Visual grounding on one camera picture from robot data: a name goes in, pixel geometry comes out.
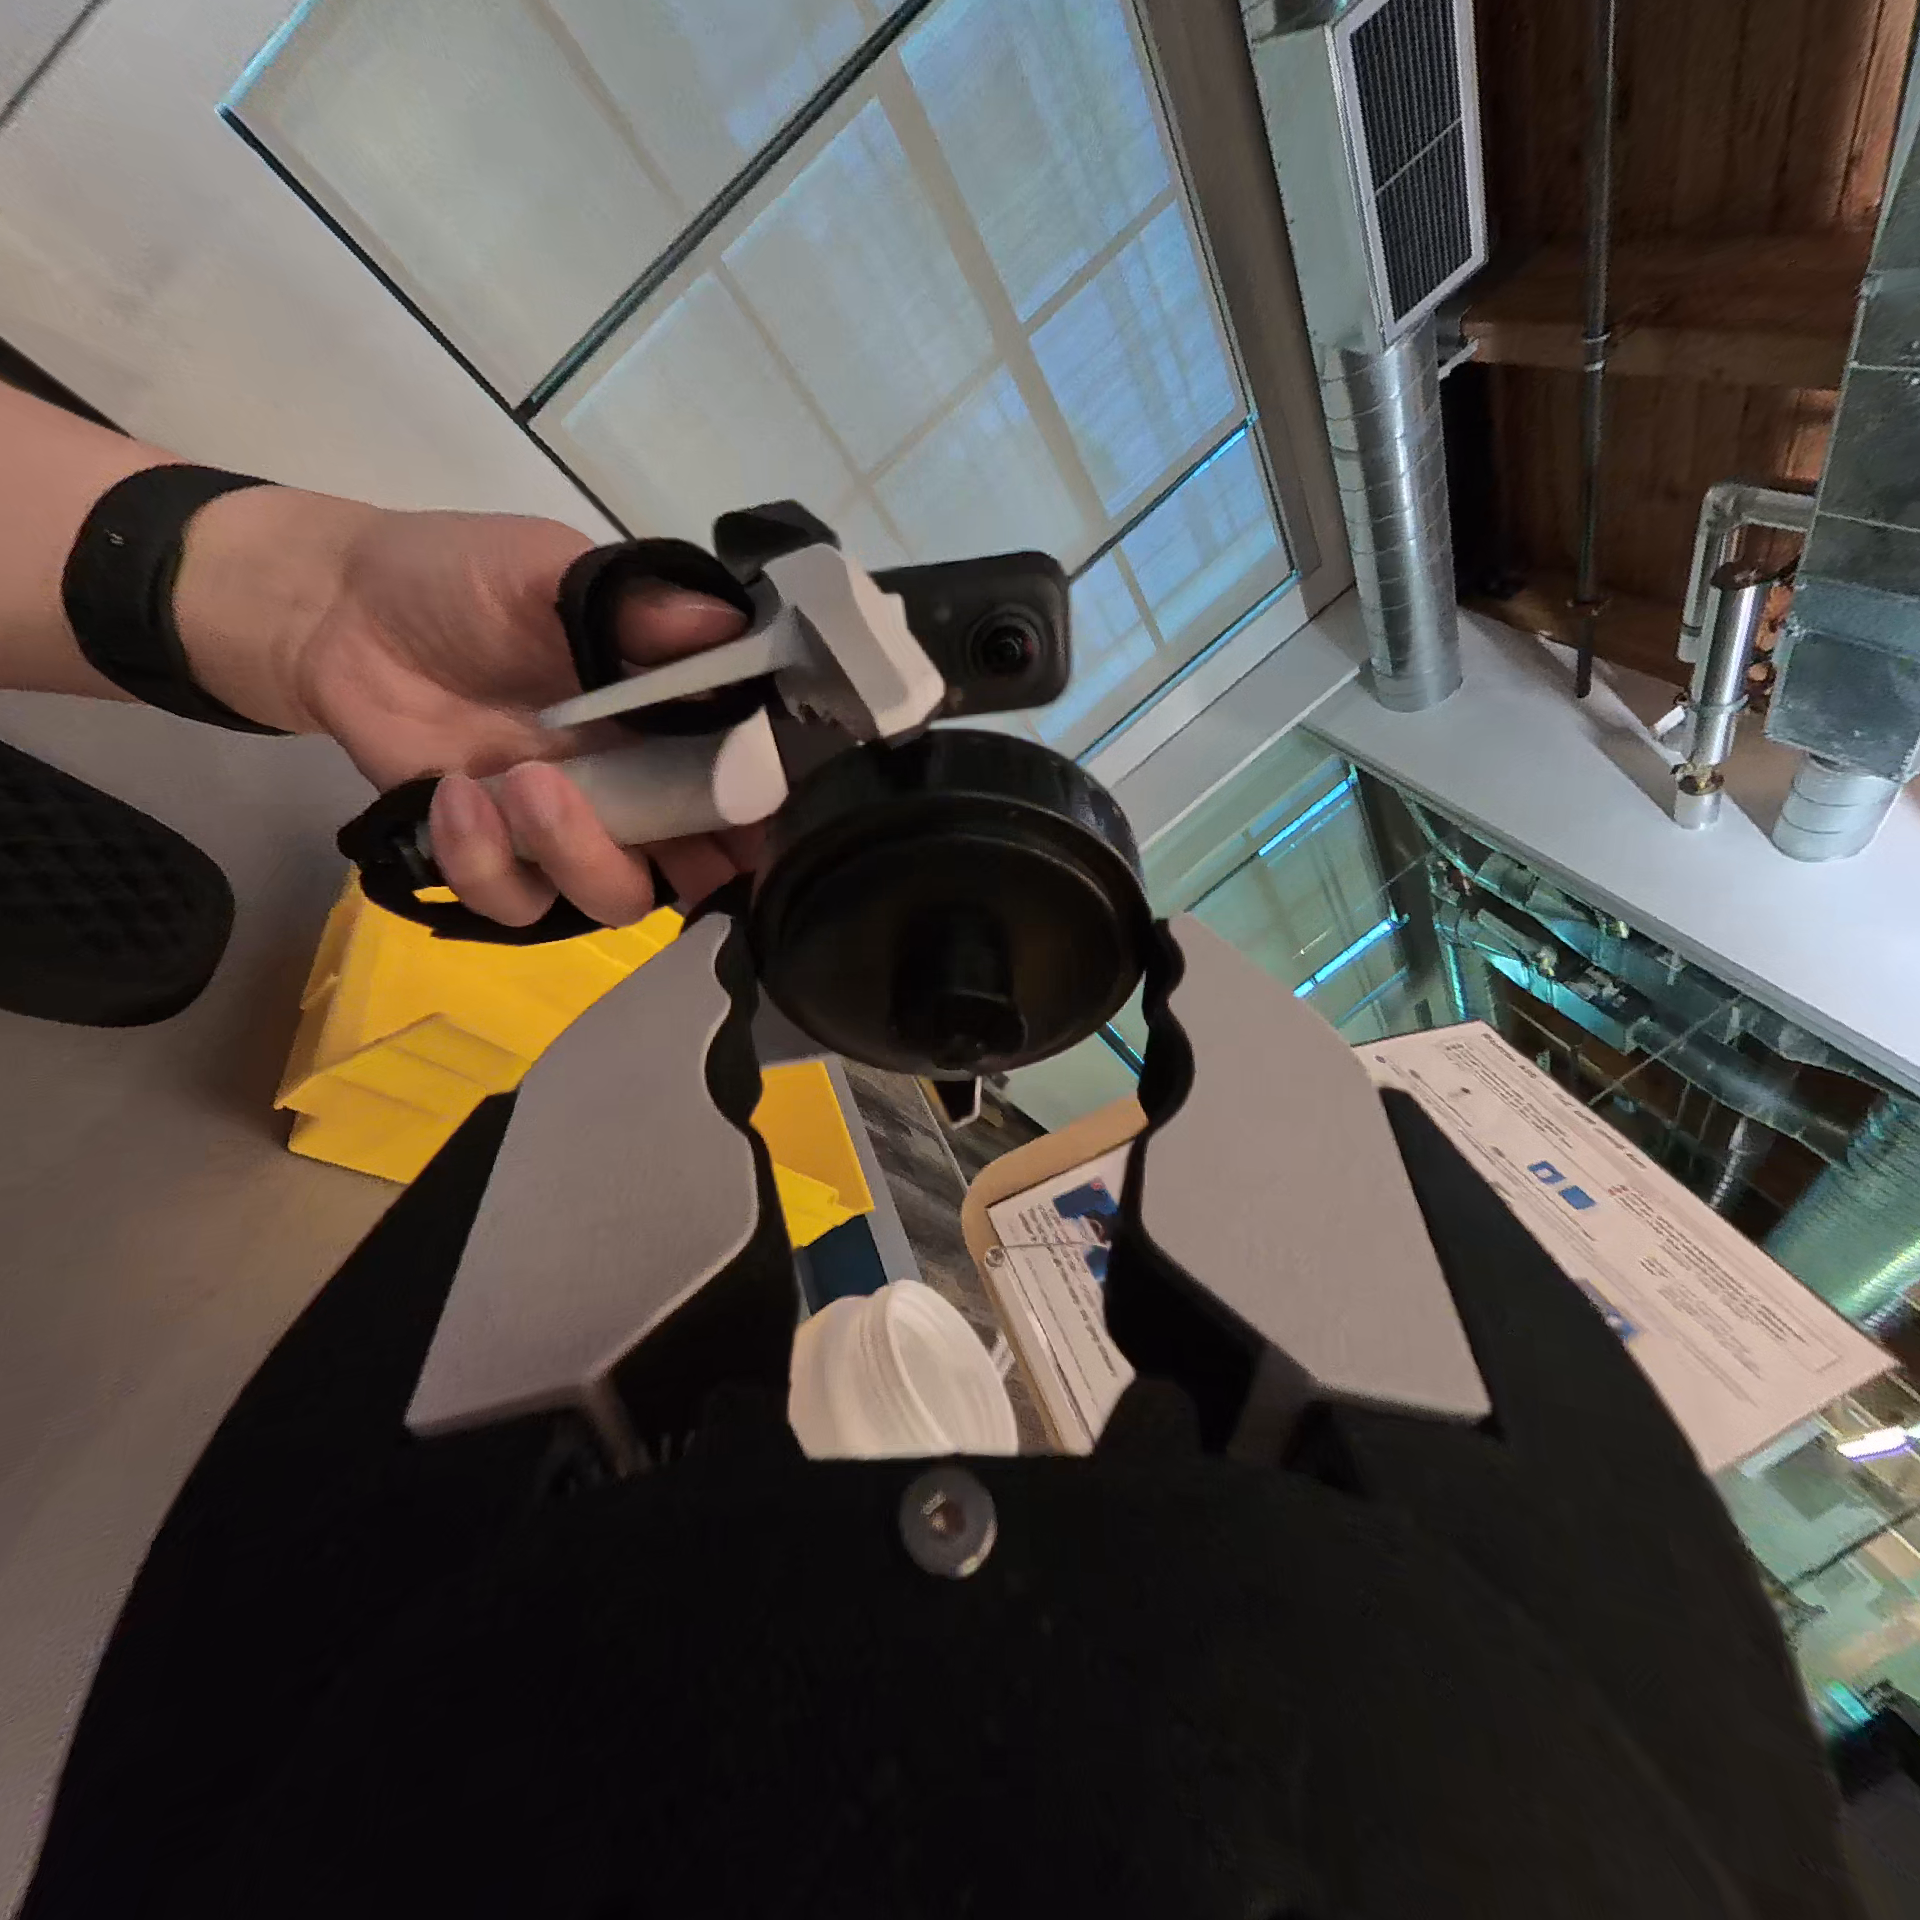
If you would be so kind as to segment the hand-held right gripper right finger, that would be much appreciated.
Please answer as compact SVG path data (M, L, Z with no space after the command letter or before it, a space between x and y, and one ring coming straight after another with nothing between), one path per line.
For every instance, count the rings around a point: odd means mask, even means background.
M1177 1384L1218 1455L1283 1455L1328 1408L1492 1417L1360 1054L1200 918L1151 928L1142 1016L1108 1258L1132 1371Z

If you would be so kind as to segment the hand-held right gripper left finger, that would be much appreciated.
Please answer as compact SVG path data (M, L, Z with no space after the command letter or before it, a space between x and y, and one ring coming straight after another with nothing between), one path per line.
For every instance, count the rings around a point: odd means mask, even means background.
M609 1461L668 1461L744 1421L799 1453L757 1003L742 915L707 910L436 1157L402 1197L440 1291L413 1436L564 1417Z

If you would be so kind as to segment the black bottle lid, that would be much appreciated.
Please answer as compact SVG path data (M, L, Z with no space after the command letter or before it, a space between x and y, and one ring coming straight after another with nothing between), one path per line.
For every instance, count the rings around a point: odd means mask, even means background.
M749 906L768 998L859 1064L1052 1060L1140 990L1151 900L1125 807L1007 732L825 757L781 804Z

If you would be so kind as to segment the yellow plastic bin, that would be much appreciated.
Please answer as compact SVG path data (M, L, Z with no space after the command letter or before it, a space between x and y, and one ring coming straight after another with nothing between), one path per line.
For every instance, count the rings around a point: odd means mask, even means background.
M679 930L683 915L663 906L560 943L453 943L345 878L275 1096L290 1112L290 1151L409 1186L485 1096L517 1091L575 1018Z

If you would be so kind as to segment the white plastic bottle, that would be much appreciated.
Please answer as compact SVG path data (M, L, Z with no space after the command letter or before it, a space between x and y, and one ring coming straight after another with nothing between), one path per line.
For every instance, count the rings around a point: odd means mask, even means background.
M920 1279L832 1299L798 1324L787 1421L808 1459L1018 1453L987 1343Z

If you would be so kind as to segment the person's left hand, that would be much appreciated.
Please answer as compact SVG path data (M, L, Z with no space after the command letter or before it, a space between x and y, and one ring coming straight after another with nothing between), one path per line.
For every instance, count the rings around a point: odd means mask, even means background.
M557 760L586 732L539 714L577 690L560 586L589 535L533 517L402 512L287 487L216 495L173 586L193 679L279 732L329 734L377 789L437 776L429 826L446 883L479 918L596 925L698 903L765 848L757 821L616 846Z

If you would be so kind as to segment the printed instruction sheet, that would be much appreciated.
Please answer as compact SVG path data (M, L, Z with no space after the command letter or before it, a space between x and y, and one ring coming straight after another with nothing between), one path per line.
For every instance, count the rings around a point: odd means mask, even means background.
M1483 1023L1361 1043L1571 1275L1655 1384L1701 1469L1807 1442L1877 1461L1916 1451L1890 1355Z

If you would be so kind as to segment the white air vent grille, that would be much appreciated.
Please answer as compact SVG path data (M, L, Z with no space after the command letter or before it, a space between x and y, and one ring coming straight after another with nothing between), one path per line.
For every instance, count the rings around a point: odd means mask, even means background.
M1432 320L1488 262L1472 3L1354 3L1328 28L1377 333Z

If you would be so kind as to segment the thin black pipe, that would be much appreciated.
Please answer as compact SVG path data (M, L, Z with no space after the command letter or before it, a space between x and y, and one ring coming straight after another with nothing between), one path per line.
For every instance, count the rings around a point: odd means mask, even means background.
M1581 225L1581 405L1576 405L1576 546L1573 546L1573 698L1593 693L1599 637L1599 479L1607 450L1607 371L1612 347L1612 230L1619 122L1619 3L1590 3L1587 177Z

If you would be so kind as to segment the silver pipe fitting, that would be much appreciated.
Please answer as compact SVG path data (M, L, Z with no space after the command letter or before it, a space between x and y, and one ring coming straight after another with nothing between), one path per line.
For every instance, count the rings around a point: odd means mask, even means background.
M1685 739L1670 808L1679 828L1711 828L1720 817L1767 599L1796 574L1796 556L1753 562L1743 559L1740 541L1750 533L1807 541L1813 517L1813 487L1714 483L1701 501L1679 630L1679 655L1692 665L1679 709Z

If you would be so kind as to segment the round metal duct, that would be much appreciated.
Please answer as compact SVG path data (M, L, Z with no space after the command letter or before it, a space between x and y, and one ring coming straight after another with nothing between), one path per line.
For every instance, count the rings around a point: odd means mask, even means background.
M1386 709L1462 684L1443 380L1432 320L1383 351L1325 349L1321 401L1348 529L1369 679Z

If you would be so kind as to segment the window frame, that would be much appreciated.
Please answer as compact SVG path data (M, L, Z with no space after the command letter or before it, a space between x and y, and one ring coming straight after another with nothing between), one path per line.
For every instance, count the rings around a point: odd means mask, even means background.
M1292 294L1211 11L287 3L218 117L627 535L1042 547L1030 720L1151 755L1308 621Z

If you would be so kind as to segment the flexible metal duct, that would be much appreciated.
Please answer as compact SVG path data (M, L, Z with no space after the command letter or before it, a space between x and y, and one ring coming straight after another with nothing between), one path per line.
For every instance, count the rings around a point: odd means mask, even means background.
M1756 1187L1777 1143L1818 1163L1764 1235L1764 1251L1863 1331L1916 1316L1916 1099L1882 1096L1864 1115L1803 1099L1740 1112L1704 1195L1720 1215Z

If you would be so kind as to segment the rectangular metal duct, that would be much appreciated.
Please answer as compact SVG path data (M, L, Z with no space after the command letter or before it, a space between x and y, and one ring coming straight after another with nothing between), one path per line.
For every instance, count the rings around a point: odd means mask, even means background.
M1916 56L1764 732L1803 755L1775 826L1803 862L1864 852L1916 776Z

